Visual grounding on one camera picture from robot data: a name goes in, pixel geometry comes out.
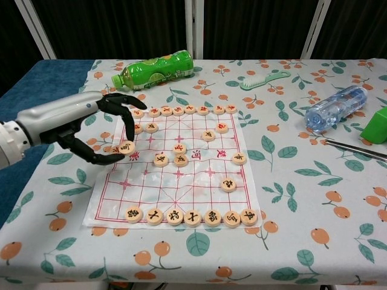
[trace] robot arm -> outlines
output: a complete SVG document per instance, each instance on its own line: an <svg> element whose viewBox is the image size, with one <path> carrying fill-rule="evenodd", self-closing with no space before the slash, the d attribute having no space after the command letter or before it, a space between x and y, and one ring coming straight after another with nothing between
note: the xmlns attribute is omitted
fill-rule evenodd
<svg viewBox="0 0 387 290"><path fill-rule="evenodd" d="M146 109L139 99L120 93L103 96L98 91L83 92L18 113L16 121L0 121L0 169L20 161L24 151L32 146L58 142L87 162L107 165L125 156L123 154L95 154L85 143L75 138L84 119L97 112L120 115L126 127L128 140L134 139L134 120L122 104Z"/></svg>

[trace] chinese chess board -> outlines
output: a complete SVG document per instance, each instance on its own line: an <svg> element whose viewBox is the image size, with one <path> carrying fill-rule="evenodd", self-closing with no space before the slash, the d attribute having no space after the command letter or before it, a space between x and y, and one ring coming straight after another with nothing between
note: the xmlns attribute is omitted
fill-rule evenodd
<svg viewBox="0 0 387 290"><path fill-rule="evenodd" d="M152 118L146 112L136 124L145 127L148 123L157 123L155 133L135 135L135 151L125 159L115 163L108 171L101 172L96 180L83 224L111 228L186 228L182 223L176 227L169 225L164 217L157 226L147 224L143 219L129 224L125 212L129 207L137 206L144 213L159 208L164 214L174 208L183 213L197 210L202 217L207 210L214 209L222 216L229 210L240 213L251 208L258 214L258 223L262 223L259 204L250 167L250 161L244 165L231 162L232 155L243 152L247 156L241 126L237 114L208 115L184 114ZM224 134L215 132L218 123L225 123L229 131ZM216 138L211 142L202 139L205 130L213 130ZM114 134L113 145L126 140L125 125L119 119ZM174 164L173 148L183 143L187 148L188 165L177 167ZM156 154L164 153L169 164L156 167L153 163ZM236 190L226 193L220 183L224 178L236 182ZM198 228L207 228L204 220ZM225 228L223 221L218 226Z"/></svg>

